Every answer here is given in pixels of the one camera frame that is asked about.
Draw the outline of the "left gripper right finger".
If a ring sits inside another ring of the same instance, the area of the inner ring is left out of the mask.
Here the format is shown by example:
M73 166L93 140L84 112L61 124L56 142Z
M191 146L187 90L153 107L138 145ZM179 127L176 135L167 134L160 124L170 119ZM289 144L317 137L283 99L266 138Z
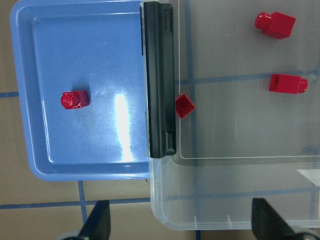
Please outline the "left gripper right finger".
M293 229L264 198L253 198L251 229L257 240L294 240Z

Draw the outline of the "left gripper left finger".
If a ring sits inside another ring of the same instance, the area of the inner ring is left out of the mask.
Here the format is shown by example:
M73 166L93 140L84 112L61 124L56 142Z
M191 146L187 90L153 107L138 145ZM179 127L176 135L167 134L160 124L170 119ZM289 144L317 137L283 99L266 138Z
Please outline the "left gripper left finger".
M108 240L110 235L110 204L108 200L99 200L95 204L77 238L80 240Z

